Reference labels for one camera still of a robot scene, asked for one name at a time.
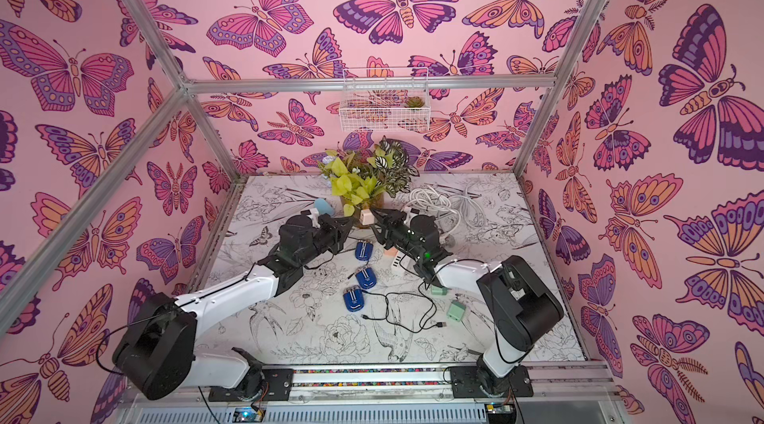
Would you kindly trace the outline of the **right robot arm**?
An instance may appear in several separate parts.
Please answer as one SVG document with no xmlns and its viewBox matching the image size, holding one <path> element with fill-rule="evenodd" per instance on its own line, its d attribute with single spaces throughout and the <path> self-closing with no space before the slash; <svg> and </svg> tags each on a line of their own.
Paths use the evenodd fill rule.
<svg viewBox="0 0 764 424">
<path fill-rule="evenodd" d="M 520 256 L 491 263 L 455 258 L 442 246 L 433 216 L 387 208 L 371 213 L 377 242 L 411 259 L 426 286 L 460 290 L 483 301 L 493 321 L 493 344 L 477 359 L 477 382 L 488 396 L 509 393 L 511 374 L 564 318 L 556 296 Z"/>
</svg>

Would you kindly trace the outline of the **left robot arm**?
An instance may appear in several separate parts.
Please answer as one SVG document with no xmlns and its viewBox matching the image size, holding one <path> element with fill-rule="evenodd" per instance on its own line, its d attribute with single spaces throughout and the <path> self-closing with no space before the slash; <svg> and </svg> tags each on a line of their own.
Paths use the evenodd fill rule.
<svg viewBox="0 0 764 424">
<path fill-rule="evenodd" d="M 149 400 L 179 388 L 221 388 L 235 399 L 265 392 L 263 364 L 242 348 L 230 354 L 198 354 L 196 342 L 226 318 L 294 287 L 320 256 L 342 251 L 354 220 L 299 214 L 279 230 L 269 254 L 232 279 L 171 298 L 157 293 L 140 307 L 113 353 L 113 364 Z"/>
</svg>

